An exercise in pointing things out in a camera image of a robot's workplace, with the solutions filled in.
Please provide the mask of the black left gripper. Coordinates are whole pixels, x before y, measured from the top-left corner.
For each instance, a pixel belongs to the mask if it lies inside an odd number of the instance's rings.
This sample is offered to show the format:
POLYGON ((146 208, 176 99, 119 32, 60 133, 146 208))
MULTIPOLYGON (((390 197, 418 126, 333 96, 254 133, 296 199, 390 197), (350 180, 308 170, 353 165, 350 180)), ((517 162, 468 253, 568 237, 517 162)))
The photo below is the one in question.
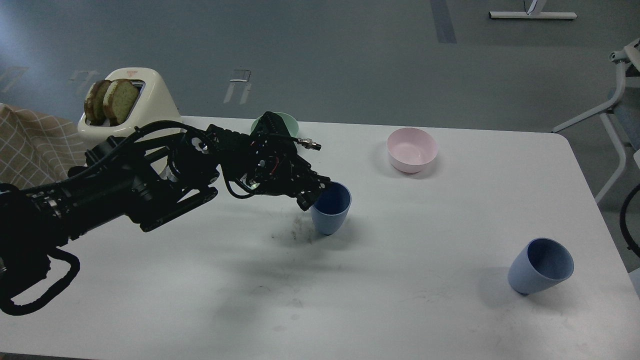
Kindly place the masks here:
POLYGON ((300 210, 309 210, 331 187, 329 177, 320 175, 298 153, 298 146, 319 151, 322 146, 308 137, 296 137, 288 130, 284 117, 266 111, 257 119, 250 134, 220 134, 220 166, 226 183, 233 182, 251 196, 288 196, 300 210))

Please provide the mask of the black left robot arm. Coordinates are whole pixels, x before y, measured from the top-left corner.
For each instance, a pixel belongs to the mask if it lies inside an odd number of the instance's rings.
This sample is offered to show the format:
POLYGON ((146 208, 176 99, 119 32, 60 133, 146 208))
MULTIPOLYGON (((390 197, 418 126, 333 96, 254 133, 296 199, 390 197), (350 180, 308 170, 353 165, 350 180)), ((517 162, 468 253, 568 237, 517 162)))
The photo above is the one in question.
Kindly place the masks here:
POLYGON ((2 183, 2 312, 36 312, 71 284, 80 271, 80 260, 63 250, 71 240, 122 215, 154 230, 214 199, 219 177, 234 198, 288 196, 308 210, 332 183, 297 145, 322 148, 291 136, 270 111, 249 134, 161 120, 107 137, 62 181, 26 189, 2 183))

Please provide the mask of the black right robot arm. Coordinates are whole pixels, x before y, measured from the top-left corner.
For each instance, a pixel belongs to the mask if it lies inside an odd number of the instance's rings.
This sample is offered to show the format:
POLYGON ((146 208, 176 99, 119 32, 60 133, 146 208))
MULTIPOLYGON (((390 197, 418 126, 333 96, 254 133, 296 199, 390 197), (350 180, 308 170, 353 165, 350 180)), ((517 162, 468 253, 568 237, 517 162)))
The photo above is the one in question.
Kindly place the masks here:
POLYGON ((621 231, 622 239, 626 243, 626 248, 631 251, 637 258, 640 257, 640 246, 634 239, 633 234, 629 228, 629 208, 634 198, 639 194, 640 184, 638 183, 628 192, 624 200, 622 201, 621 209, 619 212, 618 225, 621 231))

